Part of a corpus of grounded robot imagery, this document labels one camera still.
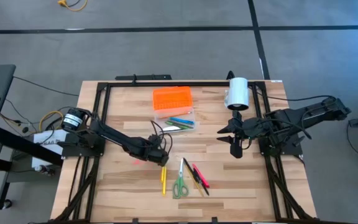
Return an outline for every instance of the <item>yellow cable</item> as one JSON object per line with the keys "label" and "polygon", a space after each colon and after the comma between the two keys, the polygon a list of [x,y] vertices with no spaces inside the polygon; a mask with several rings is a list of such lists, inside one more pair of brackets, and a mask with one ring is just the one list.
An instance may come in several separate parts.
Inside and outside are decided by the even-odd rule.
{"label": "yellow cable", "polygon": [[41,132],[42,132],[42,123],[43,123],[43,121],[46,119],[47,116],[49,116],[51,114],[55,114],[55,113],[59,114],[60,117],[62,117],[62,120],[60,121],[60,124],[59,124],[59,126],[57,128],[59,128],[62,125],[63,119],[64,119],[64,116],[63,116],[62,112],[60,112],[60,111],[51,111],[51,112],[47,113],[45,116],[43,116],[41,118],[41,120],[40,120],[39,129],[40,129]]}
{"label": "yellow cable", "polygon": [[59,1],[57,1],[57,3],[61,6],[66,7],[68,10],[70,10],[72,12],[78,12],[85,8],[86,4],[88,3],[88,0],[85,0],[85,3],[79,9],[72,9],[72,8],[68,7],[66,0],[59,0]]}

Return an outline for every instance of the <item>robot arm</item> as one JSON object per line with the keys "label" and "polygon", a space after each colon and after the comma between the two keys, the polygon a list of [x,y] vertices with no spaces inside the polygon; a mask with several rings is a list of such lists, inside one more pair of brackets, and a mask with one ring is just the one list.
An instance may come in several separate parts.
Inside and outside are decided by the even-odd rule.
{"label": "robot arm", "polygon": [[81,144],[92,148],[95,138],[103,138],[120,145],[125,152],[137,159],[155,162],[160,166],[164,166],[168,161],[168,152],[160,147],[162,138],[159,135],[152,134],[148,139],[126,136],[103,124],[96,113],[88,110],[80,108],[68,110],[62,128],[78,136],[78,142],[66,142],[66,144]]}
{"label": "robot arm", "polygon": [[[233,111],[233,118],[229,120],[229,124],[218,133],[233,133],[234,138],[228,136],[218,140],[228,142],[231,145],[230,153],[236,158],[241,158],[242,142],[245,139],[249,139],[250,142],[254,139],[265,139],[272,149],[278,149],[287,143],[290,136],[301,131],[311,139],[306,128],[322,121],[344,120],[350,112],[339,98],[327,98],[320,103],[297,110],[276,110],[265,114],[264,118],[251,118],[245,121],[241,120],[238,111]],[[291,143],[298,145],[302,139],[296,138]]]}

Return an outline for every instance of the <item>gray carpet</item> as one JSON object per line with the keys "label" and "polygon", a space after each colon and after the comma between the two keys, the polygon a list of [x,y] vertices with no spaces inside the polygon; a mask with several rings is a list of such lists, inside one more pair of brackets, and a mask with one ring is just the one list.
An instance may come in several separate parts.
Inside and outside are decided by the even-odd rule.
{"label": "gray carpet", "polygon": [[[255,0],[255,8],[260,26],[358,25],[358,1]],[[244,0],[98,0],[81,12],[70,12],[55,0],[0,0],[0,29],[251,25]],[[358,117],[358,30],[261,33],[270,77],[284,81],[287,97],[338,96],[353,111],[349,117]],[[76,94],[83,80],[134,73],[224,79],[233,70],[238,77],[262,79],[252,31],[0,34],[4,63],[17,65],[15,76]],[[31,121],[76,105],[75,97],[19,80],[7,98]],[[9,104],[2,112],[19,118]],[[1,121],[0,126],[11,130]],[[345,128],[346,121],[319,124],[310,129],[313,140],[305,139],[302,146],[318,216],[358,222],[358,155],[346,141]],[[358,148],[358,129],[351,130],[351,139]],[[6,149],[1,156],[9,154]],[[57,182],[11,185],[8,197],[15,205],[0,211],[0,223],[48,220]]]}

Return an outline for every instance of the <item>scissors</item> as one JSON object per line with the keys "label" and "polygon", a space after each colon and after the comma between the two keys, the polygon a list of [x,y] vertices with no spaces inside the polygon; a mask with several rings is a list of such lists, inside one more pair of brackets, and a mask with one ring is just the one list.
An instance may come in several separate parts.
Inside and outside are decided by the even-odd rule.
{"label": "scissors", "polygon": [[185,182],[183,181],[183,158],[180,162],[179,175],[175,183],[173,183],[172,195],[174,199],[179,199],[181,197],[186,197],[189,194],[189,189],[187,188]]}

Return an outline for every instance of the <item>clear plastic box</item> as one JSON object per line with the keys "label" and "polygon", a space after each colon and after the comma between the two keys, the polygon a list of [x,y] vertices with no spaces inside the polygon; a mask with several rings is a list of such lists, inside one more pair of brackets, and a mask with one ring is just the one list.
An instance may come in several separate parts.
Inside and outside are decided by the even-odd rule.
{"label": "clear plastic box", "polygon": [[196,129],[195,112],[191,106],[155,110],[154,121],[164,129],[165,133],[194,131]]}

